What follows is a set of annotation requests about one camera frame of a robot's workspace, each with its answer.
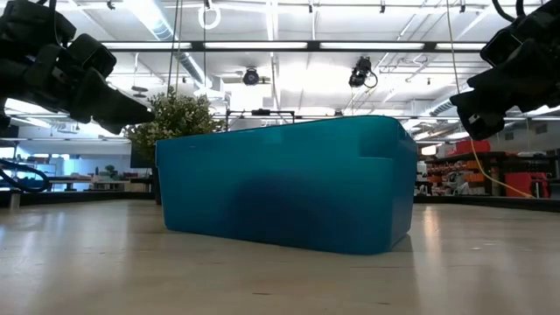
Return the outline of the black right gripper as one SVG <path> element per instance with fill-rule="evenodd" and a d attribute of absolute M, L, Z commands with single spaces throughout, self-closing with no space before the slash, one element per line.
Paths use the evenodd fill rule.
<path fill-rule="evenodd" d="M 508 110 L 523 113 L 559 106 L 559 8 L 538 7 L 526 13 L 519 8 L 519 32 L 531 49 L 529 66 L 502 65 L 467 80 L 468 90 L 450 97 L 460 108 L 460 121 L 473 140 L 502 131 Z"/>

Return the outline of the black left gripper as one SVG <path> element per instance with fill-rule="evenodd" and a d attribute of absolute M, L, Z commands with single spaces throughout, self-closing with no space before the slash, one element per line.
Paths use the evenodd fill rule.
<path fill-rule="evenodd" d="M 148 123 L 154 115 L 140 101 L 113 89 L 93 68 L 88 50 L 73 42 L 48 44 L 31 55 L 15 42 L 1 44 L 1 106 L 11 99 L 67 112 L 81 132 L 120 135 L 124 124 Z"/>

